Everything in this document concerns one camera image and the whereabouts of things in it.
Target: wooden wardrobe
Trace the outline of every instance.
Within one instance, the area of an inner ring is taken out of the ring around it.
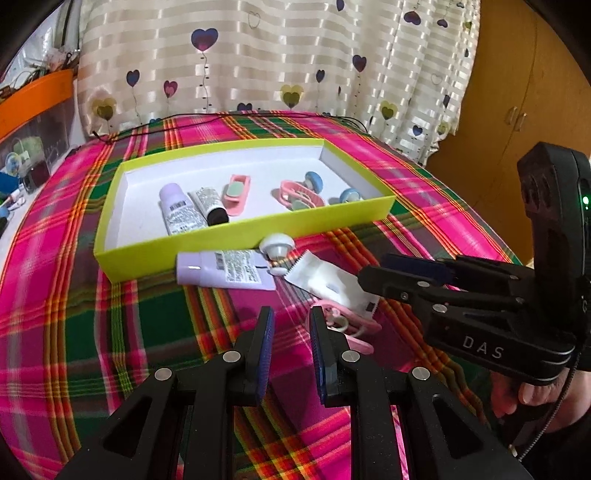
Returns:
[[[427,170],[524,263],[533,250],[517,161],[539,141],[591,155],[591,86],[558,35],[523,0],[481,0],[459,127],[440,143]]]

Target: plaid bedsheet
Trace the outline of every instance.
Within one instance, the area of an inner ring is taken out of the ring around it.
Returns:
[[[316,394],[301,324],[308,294],[282,280],[276,292],[179,287],[172,271],[113,285],[99,270],[93,241],[121,161],[207,142],[325,138],[384,179],[398,200],[382,222],[298,239],[293,259],[310,249],[352,273],[396,251],[517,260],[425,170],[337,119],[277,113],[165,119],[114,144],[86,144],[48,181],[0,277],[0,430],[33,477],[55,477],[150,372],[229,349],[267,304],[277,319],[270,385],[261,408],[236,409],[237,478],[350,478],[349,411],[323,408]],[[424,343],[409,307],[382,300],[376,319],[384,329],[371,341],[382,365],[427,367],[485,420],[462,368]]]

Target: white striped curtain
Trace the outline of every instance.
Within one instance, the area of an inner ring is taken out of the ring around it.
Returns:
[[[83,125],[325,112],[425,164],[457,127],[479,16],[479,0],[85,0]]]

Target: black cap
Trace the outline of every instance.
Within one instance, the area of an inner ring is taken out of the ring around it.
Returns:
[[[207,224],[209,226],[220,225],[221,223],[228,223],[229,221],[228,212],[222,207],[214,208],[207,214]]]

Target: black cable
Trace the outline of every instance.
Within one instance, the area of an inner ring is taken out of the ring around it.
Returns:
[[[525,450],[523,452],[521,452],[519,454],[519,456],[517,457],[517,460],[519,460],[520,462],[523,461],[525,456],[530,452],[530,450],[534,447],[534,445],[536,443],[538,443],[538,440],[540,438],[542,438],[542,435],[548,429],[548,426],[550,426],[550,423],[552,423],[552,420],[554,420],[554,417],[558,413],[560,406],[562,405],[564,399],[566,398],[566,394],[569,392],[570,384],[573,382],[574,374],[577,371],[577,367],[579,365],[579,360],[581,359],[581,355],[583,353],[584,346],[585,346],[585,344],[583,343],[578,347],[573,366],[570,367],[569,374],[567,375],[564,385],[562,386],[562,389],[560,390],[560,395],[558,396],[558,400],[552,406],[552,408],[550,410],[550,415],[546,419],[544,426],[537,433],[537,435],[533,438],[533,440],[529,443],[529,445],[525,448]]]
[[[113,135],[111,137],[107,137],[107,139],[104,139],[103,137],[101,137],[95,130],[92,131],[92,134],[94,135],[95,138],[97,138],[97,140],[100,140],[106,144],[111,144],[113,142],[117,142],[119,140],[125,140],[127,138],[132,138],[132,137],[143,137],[144,135],[152,135],[152,134],[157,134],[157,133],[162,133],[162,132],[167,132],[170,130],[181,130],[183,128],[195,128],[195,127],[200,127],[201,125],[206,125],[215,121],[218,121],[222,118],[226,118],[229,116],[245,116],[245,117],[253,117],[253,118],[273,118],[273,117],[283,117],[283,118],[315,118],[318,117],[317,114],[315,113],[305,113],[305,112],[283,112],[283,113],[266,113],[266,112],[260,112],[260,113],[246,113],[246,112],[234,112],[234,113],[230,113],[230,112],[224,112],[224,113],[177,113],[175,115],[169,115],[164,117],[163,119],[161,119],[162,121],[164,120],[168,120],[170,118],[175,118],[178,116],[199,116],[199,117],[203,117],[203,116],[212,116],[213,118],[210,118],[208,120],[202,121],[202,122],[198,122],[195,124],[188,124],[188,125],[181,125],[179,127],[171,127],[171,128],[163,128],[163,129],[159,129],[159,130],[153,130],[153,131],[147,131],[147,132],[139,132],[139,133],[135,133],[135,134],[129,134],[129,135],[123,135],[126,132],[132,131],[134,129],[137,128],[143,128],[143,127],[148,127],[151,125],[151,123],[147,123],[147,124],[142,124],[142,125],[138,125],[137,127],[132,127],[129,128],[127,130],[123,130],[119,133],[117,133],[116,135]],[[363,130],[365,130],[366,134],[369,134],[367,128],[365,127],[365,125],[363,123],[361,123],[360,120],[353,118],[353,117],[349,117],[349,116],[339,116],[339,115],[328,115],[326,116],[327,118],[334,118],[334,119],[338,119],[341,120],[343,122],[351,122],[355,125],[356,128],[358,128],[358,125],[360,125]]]

